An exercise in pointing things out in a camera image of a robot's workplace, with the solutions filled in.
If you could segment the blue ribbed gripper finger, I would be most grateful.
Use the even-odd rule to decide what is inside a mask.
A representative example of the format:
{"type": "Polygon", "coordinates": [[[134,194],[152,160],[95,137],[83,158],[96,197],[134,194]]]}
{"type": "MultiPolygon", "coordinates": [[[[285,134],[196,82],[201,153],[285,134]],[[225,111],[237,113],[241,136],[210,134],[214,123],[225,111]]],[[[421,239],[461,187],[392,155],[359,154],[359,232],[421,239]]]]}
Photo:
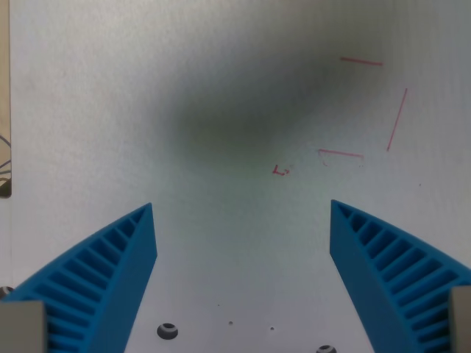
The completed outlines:
{"type": "Polygon", "coordinates": [[[42,302],[49,352],[124,352],[157,259],[152,205],[105,226],[2,300],[42,302]]]}
{"type": "Polygon", "coordinates": [[[374,352],[451,352],[448,298],[470,284],[468,267],[336,200],[330,256],[374,352]]]}

